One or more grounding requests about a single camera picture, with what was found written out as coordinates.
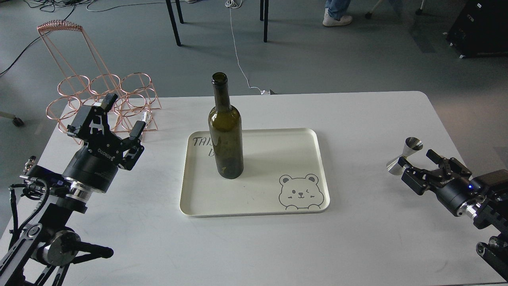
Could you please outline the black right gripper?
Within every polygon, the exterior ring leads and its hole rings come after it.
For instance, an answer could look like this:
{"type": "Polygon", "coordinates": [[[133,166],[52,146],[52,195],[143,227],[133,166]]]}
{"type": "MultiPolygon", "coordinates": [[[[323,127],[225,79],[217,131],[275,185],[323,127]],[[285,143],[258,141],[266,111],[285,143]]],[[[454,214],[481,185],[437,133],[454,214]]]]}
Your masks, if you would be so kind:
{"type": "Polygon", "coordinates": [[[436,170],[423,170],[400,158],[399,164],[404,164],[401,180],[417,195],[433,189],[438,201],[456,217],[477,217],[485,197],[468,180],[471,171],[456,158],[440,156],[432,149],[426,156],[438,165],[436,170]]]}

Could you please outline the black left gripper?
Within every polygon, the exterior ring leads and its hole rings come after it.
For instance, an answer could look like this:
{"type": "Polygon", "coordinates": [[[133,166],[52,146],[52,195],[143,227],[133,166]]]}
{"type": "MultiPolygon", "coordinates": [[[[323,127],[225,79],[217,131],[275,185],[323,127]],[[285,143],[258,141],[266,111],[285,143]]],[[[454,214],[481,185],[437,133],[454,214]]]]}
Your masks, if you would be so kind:
{"type": "Polygon", "coordinates": [[[121,139],[109,127],[108,112],[118,95],[108,93],[94,105],[82,105],[67,135],[83,141],[62,173],[70,182],[81,183],[95,192],[105,193],[119,170],[132,170],[144,151],[141,145],[145,121],[136,121],[129,137],[121,139]]]}

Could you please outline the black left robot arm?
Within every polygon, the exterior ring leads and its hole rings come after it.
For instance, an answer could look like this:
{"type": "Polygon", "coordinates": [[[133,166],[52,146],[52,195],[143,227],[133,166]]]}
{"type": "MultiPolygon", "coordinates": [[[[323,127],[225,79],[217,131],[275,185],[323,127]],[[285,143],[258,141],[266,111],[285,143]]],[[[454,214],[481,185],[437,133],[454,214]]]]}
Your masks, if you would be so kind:
{"type": "Polygon", "coordinates": [[[128,138],[111,132],[108,112],[117,99],[109,93],[101,102],[79,108],[67,135],[81,139],[83,145],[63,174],[35,165],[36,158],[31,157],[23,183],[9,187],[13,230],[9,251],[1,260],[2,286],[41,286],[54,270],[53,285],[60,286],[71,264],[112,257],[111,248],[83,242],[67,222],[73,212],[86,212],[92,193],[107,192],[119,169],[132,170],[144,151],[144,121],[135,123],[128,138]],[[23,273],[30,259],[46,267],[33,283],[23,273]]]}

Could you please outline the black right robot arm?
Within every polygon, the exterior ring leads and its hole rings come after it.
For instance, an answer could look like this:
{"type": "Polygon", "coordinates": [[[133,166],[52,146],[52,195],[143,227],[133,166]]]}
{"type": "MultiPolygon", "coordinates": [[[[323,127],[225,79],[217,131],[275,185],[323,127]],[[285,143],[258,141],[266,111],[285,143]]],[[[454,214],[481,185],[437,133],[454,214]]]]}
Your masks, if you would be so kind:
{"type": "Polygon", "coordinates": [[[432,191],[452,215],[468,216],[478,229],[495,227],[499,235],[490,237],[487,243],[477,243],[476,252],[502,278],[507,279],[507,170],[471,178],[471,171],[456,158],[440,156],[433,150],[428,150],[426,155],[437,164],[437,169],[420,169],[406,158],[399,157],[397,163],[403,169],[402,181],[418,195],[432,191]]]}

